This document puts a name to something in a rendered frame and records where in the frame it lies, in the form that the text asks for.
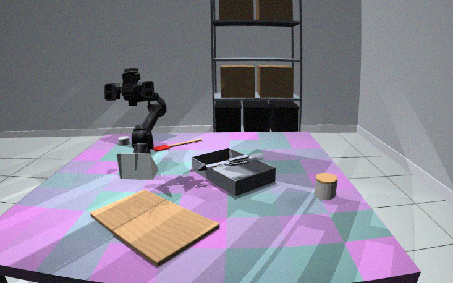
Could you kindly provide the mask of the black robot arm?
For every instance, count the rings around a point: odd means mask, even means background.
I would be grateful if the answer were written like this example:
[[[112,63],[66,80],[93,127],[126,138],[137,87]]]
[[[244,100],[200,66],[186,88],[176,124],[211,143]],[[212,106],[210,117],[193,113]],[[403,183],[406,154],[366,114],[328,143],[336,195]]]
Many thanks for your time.
[[[137,68],[128,68],[122,74],[123,84],[135,83],[140,80],[140,73]],[[122,87],[123,87],[122,84]],[[149,115],[143,124],[136,125],[132,133],[131,146],[134,148],[133,153],[150,153],[153,149],[152,129],[159,117],[166,112],[166,103],[154,92],[154,98],[137,98],[137,100],[128,100],[129,106],[136,106],[137,102],[148,101]],[[156,101],[158,104],[150,104],[150,101]],[[142,143],[142,144],[138,144]]]

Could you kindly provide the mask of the short grey cylinder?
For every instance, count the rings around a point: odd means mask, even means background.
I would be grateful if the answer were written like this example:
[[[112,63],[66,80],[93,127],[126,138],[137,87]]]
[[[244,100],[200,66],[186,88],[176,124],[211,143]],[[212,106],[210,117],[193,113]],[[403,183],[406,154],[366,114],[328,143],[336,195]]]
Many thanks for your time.
[[[119,137],[119,145],[128,145],[130,143],[129,136]]]

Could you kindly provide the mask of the grey cylinder with orange top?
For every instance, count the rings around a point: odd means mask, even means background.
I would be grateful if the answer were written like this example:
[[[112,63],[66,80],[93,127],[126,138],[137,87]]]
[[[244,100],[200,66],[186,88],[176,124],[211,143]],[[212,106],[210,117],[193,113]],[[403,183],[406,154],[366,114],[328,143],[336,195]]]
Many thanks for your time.
[[[336,196],[338,178],[334,174],[320,173],[316,175],[314,195],[322,200],[332,200]]]

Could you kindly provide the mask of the wooden board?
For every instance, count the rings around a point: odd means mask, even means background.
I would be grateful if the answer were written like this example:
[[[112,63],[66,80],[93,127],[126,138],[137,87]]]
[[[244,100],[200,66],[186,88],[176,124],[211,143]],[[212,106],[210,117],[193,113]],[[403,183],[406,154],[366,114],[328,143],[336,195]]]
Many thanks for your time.
[[[219,228],[219,223],[148,190],[90,212],[92,218],[160,266]]]

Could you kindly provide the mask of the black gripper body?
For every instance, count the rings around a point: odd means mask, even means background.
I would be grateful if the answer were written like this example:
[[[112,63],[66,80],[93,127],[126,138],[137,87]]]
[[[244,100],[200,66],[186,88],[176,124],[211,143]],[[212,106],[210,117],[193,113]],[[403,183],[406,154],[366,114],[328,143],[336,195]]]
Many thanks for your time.
[[[112,98],[112,84],[109,83],[105,85],[104,88],[104,99],[106,101],[115,101]],[[135,83],[123,84],[123,87],[120,87],[120,93],[122,93],[123,99],[126,100],[137,100],[137,95],[134,90]],[[145,81],[145,97],[144,98],[154,98],[154,83],[153,81]],[[121,90],[122,89],[122,90]]]

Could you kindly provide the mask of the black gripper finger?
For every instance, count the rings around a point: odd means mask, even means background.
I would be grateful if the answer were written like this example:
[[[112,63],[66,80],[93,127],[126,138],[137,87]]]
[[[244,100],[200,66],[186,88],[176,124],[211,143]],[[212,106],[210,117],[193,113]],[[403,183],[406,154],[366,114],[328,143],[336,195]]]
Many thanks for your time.
[[[120,99],[120,83],[112,84],[112,98]]]
[[[138,82],[137,85],[134,86],[134,90],[138,98],[145,97],[145,88],[145,82]]]

